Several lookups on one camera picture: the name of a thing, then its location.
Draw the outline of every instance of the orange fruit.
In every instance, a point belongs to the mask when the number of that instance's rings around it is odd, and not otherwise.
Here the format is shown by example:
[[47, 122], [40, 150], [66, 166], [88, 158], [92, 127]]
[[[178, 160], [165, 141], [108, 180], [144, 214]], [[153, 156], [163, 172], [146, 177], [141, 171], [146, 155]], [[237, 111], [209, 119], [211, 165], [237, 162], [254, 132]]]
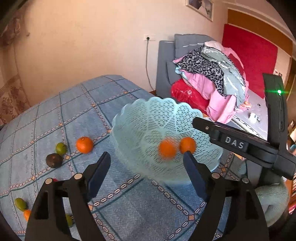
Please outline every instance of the orange fruit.
[[94, 143], [89, 137], [80, 137], [76, 141], [77, 150], [83, 154], [87, 154], [92, 151]]
[[176, 145], [171, 139], [166, 138], [160, 142], [158, 153], [164, 159], [172, 159], [177, 153]]
[[30, 214], [31, 214], [31, 211], [29, 209], [24, 211], [24, 218], [26, 221], [29, 220]]
[[179, 149], [182, 154], [184, 154], [187, 151], [190, 151], [193, 154], [196, 149], [195, 140], [191, 137], [182, 138], [180, 141]]

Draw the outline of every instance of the wall socket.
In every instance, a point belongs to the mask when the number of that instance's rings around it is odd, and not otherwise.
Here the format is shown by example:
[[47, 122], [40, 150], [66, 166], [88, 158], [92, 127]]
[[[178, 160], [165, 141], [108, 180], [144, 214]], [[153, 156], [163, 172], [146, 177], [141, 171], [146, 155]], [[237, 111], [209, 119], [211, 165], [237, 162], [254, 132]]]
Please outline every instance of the wall socket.
[[144, 41], [147, 41], [147, 37], [149, 37], [149, 41], [155, 41], [155, 34], [144, 34]]

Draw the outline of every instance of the gray cushion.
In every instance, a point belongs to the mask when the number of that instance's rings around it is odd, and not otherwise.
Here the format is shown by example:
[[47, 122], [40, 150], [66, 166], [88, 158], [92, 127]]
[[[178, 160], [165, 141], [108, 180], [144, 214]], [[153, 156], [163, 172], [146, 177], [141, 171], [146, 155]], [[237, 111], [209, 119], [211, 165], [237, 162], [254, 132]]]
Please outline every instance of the gray cushion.
[[175, 59], [181, 58], [213, 38], [203, 34], [175, 34]]
[[168, 79], [170, 84], [172, 85], [177, 80], [181, 78], [180, 74], [175, 72], [176, 65], [172, 61], [167, 61], [167, 69], [168, 69]]

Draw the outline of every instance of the blue tablecloth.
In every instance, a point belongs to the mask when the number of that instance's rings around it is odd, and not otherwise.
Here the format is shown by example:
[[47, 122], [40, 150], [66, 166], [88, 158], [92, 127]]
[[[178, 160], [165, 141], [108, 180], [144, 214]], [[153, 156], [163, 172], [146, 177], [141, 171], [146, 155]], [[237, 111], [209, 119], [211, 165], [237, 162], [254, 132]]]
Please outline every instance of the blue tablecloth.
[[[206, 203], [192, 185], [157, 183], [127, 170], [116, 157], [109, 134], [113, 117], [124, 105], [151, 96], [122, 76], [105, 75], [60, 92], [1, 130], [0, 210], [22, 240], [27, 222], [14, 199], [24, 199], [31, 209], [45, 179], [69, 179], [97, 162], [104, 151], [111, 155], [111, 167], [90, 209], [106, 240], [188, 240]], [[76, 150], [82, 136], [94, 140], [89, 154]], [[68, 153], [63, 165], [52, 169], [45, 158], [55, 152], [58, 142], [67, 145]], [[224, 150], [220, 161], [216, 172], [238, 179], [234, 173], [238, 158]], [[226, 199], [214, 239], [222, 235], [229, 204]], [[71, 213], [66, 198], [64, 205]], [[76, 226], [70, 230], [79, 239]]]

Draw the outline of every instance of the mesh fruit basket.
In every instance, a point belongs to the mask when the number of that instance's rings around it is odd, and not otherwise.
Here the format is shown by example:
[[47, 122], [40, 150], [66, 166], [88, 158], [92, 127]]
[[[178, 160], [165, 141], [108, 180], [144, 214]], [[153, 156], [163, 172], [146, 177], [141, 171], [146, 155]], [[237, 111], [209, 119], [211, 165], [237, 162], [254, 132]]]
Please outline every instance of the mesh fruit basket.
[[202, 113], [187, 103], [177, 104], [173, 99], [152, 97], [125, 105], [112, 122], [112, 139], [116, 155], [129, 169], [158, 181], [188, 182], [183, 166], [183, 155], [178, 151], [170, 161], [158, 153], [158, 145], [165, 138], [180, 142], [192, 137], [196, 144], [195, 159], [214, 170], [223, 149], [210, 143], [209, 136], [192, 127], [195, 117]]

